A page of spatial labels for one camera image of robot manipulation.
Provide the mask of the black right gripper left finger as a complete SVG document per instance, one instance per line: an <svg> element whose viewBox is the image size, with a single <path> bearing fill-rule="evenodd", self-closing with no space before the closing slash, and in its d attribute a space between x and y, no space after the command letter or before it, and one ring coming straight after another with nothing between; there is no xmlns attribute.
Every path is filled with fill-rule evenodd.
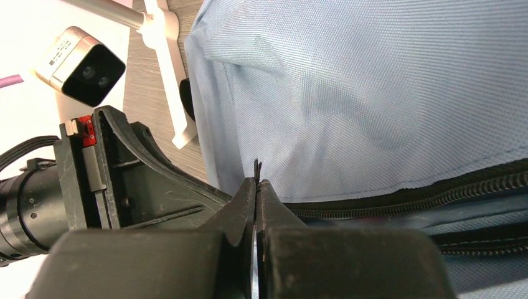
<svg viewBox="0 0 528 299"><path fill-rule="evenodd" d="M63 235L28 298L250 298L254 178L196 229Z"/></svg>

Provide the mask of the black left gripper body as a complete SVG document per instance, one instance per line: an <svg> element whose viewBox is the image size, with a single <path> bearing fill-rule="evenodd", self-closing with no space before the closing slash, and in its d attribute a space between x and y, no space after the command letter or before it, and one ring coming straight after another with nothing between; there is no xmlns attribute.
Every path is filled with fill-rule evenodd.
<svg viewBox="0 0 528 299"><path fill-rule="evenodd" d="M30 138L1 155L6 168L37 149L52 159L29 159L21 174L1 181L1 261L46 254L70 230L119 229L120 206L112 163L119 127L109 120L73 120L79 133Z"/></svg>

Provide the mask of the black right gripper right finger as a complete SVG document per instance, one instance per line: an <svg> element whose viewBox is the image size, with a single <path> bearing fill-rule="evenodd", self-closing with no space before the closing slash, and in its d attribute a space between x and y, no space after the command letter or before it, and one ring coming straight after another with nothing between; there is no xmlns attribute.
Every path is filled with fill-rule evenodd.
<svg viewBox="0 0 528 299"><path fill-rule="evenodd" d="M425 234L310 227L262 181L256 197L261 298L454 298Z"/></svg>

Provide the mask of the metal clothes rack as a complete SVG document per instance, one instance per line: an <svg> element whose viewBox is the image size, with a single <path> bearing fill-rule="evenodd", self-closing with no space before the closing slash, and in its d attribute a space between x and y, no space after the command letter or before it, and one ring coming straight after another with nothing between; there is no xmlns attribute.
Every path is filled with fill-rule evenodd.
<svg viewBox="0 0 528 299"><path fill-rule="evenodd" d="M190 82L178 44L180 23L167 1L144 0L138 12L116 1L67 1L75 7L135 29L146 47L156 53L164 92L174 129L172 143L185 147L197 136Z"/></svg>

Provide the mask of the blue backpack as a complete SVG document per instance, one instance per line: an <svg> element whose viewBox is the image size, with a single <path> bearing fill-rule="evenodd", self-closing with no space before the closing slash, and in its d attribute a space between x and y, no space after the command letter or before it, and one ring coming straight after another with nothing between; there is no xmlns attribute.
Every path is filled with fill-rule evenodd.
<svg viewBox="0 0 528 299"><path fill-rule="evenodd" d="M458 298L527 297L526 1L204 1L185 41L210 182L305 223L426 233Z"/></svg>

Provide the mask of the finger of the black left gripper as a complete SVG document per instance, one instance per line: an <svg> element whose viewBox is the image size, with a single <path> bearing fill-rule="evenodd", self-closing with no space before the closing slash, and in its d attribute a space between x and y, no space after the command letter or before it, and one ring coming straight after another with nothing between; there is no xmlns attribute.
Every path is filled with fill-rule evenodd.
<svg viewBox="0 0 528 299"><path fill-rule="evenodd" d="M110 106L92 115L101 183L95 191L105 229L194 228L231 197L173 165L150 129Z"/></svg>

